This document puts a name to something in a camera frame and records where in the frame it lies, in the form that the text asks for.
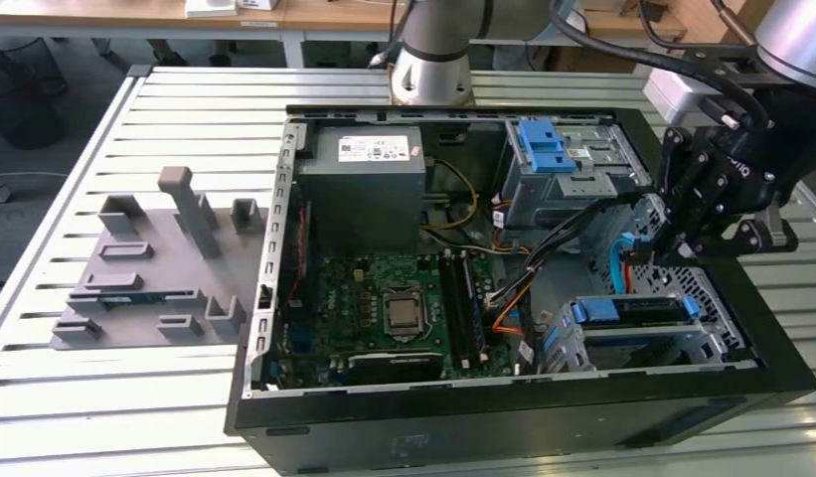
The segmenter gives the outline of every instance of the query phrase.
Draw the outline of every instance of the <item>ram slot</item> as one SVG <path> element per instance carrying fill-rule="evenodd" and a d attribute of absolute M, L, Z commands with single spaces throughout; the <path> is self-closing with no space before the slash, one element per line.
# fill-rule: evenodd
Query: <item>ram slot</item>
<path fill-rule="evenodd" d="M 490 360 L 490 358 L 487 356 L 487 338 L 485 337 L 485 323 L 482 320 L 482 303 L 478 299 L 478 292 L 475 289 L 475 273 L 473 272 L 473 263 L 466 252 L 461 254 L 461 261 L 463 263 L 463 282 L 466 284 L 466 297 L 469 301 L 467 316 L 473 326 L 473 333 L 470 334 L 475 344 L 478 361 L 485 363 Z"/>
<path fill-rule="evenodd" d="M 463 334 L 465 317 L 462 313 L 459 295 L 459 267 L 454 263 L 455 258 L 440 254 L 438 262 L 439 280 L 443 287 L 443 310 L 446 312 L 446 328 L 449 330 L 449 343 L 451 348 L 451 362 L 455 367 L 467 369 L 470 367 L 470 351 L 466 336 Z"/>

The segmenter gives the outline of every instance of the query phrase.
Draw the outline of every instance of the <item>yellow wire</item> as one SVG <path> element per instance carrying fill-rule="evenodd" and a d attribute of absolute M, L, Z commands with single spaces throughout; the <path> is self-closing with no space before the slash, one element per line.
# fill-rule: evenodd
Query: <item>yellow wire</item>
<path fill-rule="evenodd" d="M 436 162 L 440 162 L 446 165 L 449 170 L 455 173 L 455 176 L 461 178 L 461 180 L 466 184 L 466 187 L 470 188 L 470 194 L 473 195 L 473 206 L 470 207 L 470 212 L 467 213 L 467 215 L 462 219 L 459 219 L 457 222 L 451 222 L 449 224 L 422 226 L 423 231 L 445 231 L 447 229 L 455 229 L 457 227 L 459 227 L 461 225 L 463 225 L 473 219 L 473 217 L 475 216 L 475 212 L 478 211 L 478 194 L 475 193 L 475 188 L 473 187 L 473 183 L 466 178 L 463 173 L 458 170 L 458 168 L 451 165 L 451 163 L 443 161 L 442 159 L 436 159 Z"/>

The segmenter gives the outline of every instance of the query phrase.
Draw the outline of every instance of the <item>aluminum slotted table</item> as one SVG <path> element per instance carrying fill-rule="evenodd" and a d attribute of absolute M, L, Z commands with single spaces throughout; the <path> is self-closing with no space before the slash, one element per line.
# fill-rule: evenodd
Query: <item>aluminum slotted table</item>
<path fill-rule="evenodd" d="M 638 108 L 661 135 L 642 86 L 622 75 L 475 73 L 481 105 Z M 0 295 L 0 475 L 276 475 L 222 432 L 235 346 L 57 352 L 51 328 L 101 231 L 107 193 L 170 207 L 156 173 L 187 166 L 214 207 L 236 197 L 267 206 L 286 105 L 386 101 L 384 74 L 366 71 L 157 68 L 124 80 Z M 798 250 L 742 262 L 816 373 L 816 199 L 802 186 L 782 215 Z M 813 476 L 816 393 L 673 447 L 374 475 L 558 472 Z"/>

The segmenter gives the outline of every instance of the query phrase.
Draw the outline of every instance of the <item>open computer tower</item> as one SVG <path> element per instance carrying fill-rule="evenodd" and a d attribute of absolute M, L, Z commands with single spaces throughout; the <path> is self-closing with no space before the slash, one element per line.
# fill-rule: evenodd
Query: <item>open computer tower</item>
<path fill-rule="evenodd" d="M 622 262 L 639 111 L 288 115 L 228 405 L 278 472 L 669 445 L 816 390 L 734 259 Z"/>

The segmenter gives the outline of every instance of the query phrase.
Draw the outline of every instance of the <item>blue plastic clip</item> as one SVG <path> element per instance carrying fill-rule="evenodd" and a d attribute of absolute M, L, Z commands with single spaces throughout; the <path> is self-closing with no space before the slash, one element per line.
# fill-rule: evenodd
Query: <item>blue plastic clip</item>
<path fill-rule="evenodd" d="M 578 167 L 566 157 L 563 139 L 546 119 L 523 119 L 518 122 L 518 137 L 530 158 L 534 172 L 570 173 Z"/>
<path fill-rule="evenodd" d="M 583 306 L 587 314 L 587 321 L 619 321 L 619 314 L 614 306 L 614 300 L 610 298 L 593 298 L 579 300 L 578 303 Z"/>
<path fill-rule="evenodd" d="M 587 315 L 583 311 L 581 303 L 571 304 L 571 314 L 575 317 L 575 323 L 583 323 L 585 321 L 587 321 Z"/>
<path fill-rule="evenodd" d="M 702 309 L 699 308 L 699 303 L 697 303 L 694 297 L 690 295 L 685 295 L 685 298 L 682 298 L 682 303 L 685 305 L 685 310 L 687 311 L 687 316 L 690 316 L 690 319 L 698 320 L 699 316 L 702 316 Z"/>
<path fill-rule="evenodd" d="M 558 335 L 558 331 L 557 331 L 557 327 L 554 327 L 551 328 L 549 335 L 545 337 L 545 340 L 542 341 L 542 352 L 543 353 L 549 351 L 549 348 L 551 348 L 551 343 L 554 343 L 554 340 L 557 339 L 557 335 Z"/>

